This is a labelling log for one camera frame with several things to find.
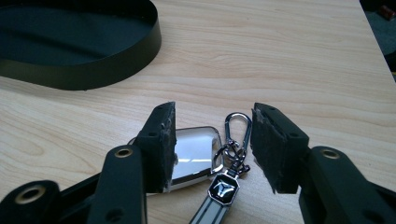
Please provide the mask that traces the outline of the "keychain with carabiner and strap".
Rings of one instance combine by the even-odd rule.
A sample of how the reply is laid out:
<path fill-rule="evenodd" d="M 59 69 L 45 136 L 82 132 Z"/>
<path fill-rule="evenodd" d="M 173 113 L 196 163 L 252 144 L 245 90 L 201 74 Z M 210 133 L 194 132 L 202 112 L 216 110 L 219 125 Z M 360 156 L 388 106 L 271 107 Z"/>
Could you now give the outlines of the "keychain with carabiner and strap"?
<path fill-rule="evenodd" d="M 246 123 L 245 135 L 241 143 L 231 136 L 231 122 L 235 119 Z M 207 196 L 189 224 L 221 224 L 240 189 L 238 178 L 250 170 L 245 164 L 252 129 L 250 117 L 240 112 L 231 113 L 226 117 L 224 127 L 226 142 L 214 156 L 214 160 L 219 156 L 224 159 L 223 166 L 213 178 Z"/>

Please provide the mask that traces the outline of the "glossy silver car key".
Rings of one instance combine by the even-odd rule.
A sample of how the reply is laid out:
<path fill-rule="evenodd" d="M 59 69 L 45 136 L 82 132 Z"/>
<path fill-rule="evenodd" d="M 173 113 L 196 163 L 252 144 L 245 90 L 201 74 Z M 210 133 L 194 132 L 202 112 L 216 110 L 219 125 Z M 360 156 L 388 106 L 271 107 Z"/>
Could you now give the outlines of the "glossy silver car key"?
<path fill-rule="evenodd" d="M 214 160 L 215 152 L 220 148 L 220 136 L 211 126 L 193 127 L 176 130 L 176 163 L 172 174 L 172 183 L 168 191 L 185 188 L 202 182 L 216 172 L 223 164 L 223 158 Z M 147 193 L 142 169 L 133 171 L 133 177 L 125 187 L 136 194 Z"/>

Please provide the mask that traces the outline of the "black oval metal tray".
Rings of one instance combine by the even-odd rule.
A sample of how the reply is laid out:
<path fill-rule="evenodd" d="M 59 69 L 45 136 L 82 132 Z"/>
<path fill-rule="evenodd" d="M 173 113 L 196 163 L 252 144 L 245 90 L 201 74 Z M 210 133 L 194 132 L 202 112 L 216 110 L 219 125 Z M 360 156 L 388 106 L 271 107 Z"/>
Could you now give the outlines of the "black oval metal tray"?
<path fill-rule="evenodd" d="M 150 0 L 0 0 L 0 77 L 101 88 L 144 69 L 161 44 Z"/>

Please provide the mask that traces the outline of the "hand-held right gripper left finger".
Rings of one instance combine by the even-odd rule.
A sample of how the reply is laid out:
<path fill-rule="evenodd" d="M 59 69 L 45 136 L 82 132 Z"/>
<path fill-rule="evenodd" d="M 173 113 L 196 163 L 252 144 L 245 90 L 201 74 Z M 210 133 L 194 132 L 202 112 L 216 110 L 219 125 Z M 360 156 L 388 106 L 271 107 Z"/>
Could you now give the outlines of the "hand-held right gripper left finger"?
<path fill-rule="evenodd" d="M 157 105 L 133 142 L 142 151 L 147 193 L 170 189 L 177 160 L 176 144 L 176 103 Z"/>

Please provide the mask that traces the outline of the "small red-brown object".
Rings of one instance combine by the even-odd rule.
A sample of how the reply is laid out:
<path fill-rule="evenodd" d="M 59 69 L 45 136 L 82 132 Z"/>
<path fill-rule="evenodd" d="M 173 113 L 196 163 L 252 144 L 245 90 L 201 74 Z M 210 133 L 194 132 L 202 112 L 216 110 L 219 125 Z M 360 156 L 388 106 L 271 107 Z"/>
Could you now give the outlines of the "small red-brown object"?
<path fill-rule="evenodd" d="M 386 5 L 381 6 L 377 12 L 387 21 L 392 21 L 396 18 L 396 11 Z"/>

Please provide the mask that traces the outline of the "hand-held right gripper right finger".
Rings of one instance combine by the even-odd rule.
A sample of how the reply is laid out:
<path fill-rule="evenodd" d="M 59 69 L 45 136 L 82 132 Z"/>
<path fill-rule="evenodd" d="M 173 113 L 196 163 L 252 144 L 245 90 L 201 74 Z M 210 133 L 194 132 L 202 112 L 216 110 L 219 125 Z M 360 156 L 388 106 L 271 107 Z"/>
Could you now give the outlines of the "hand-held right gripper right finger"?
<path fill-rule="evenodd" d="M 250 146 L 273 192 L 296 193 L 309 137 L 277 108 L 255 103 Z"/>

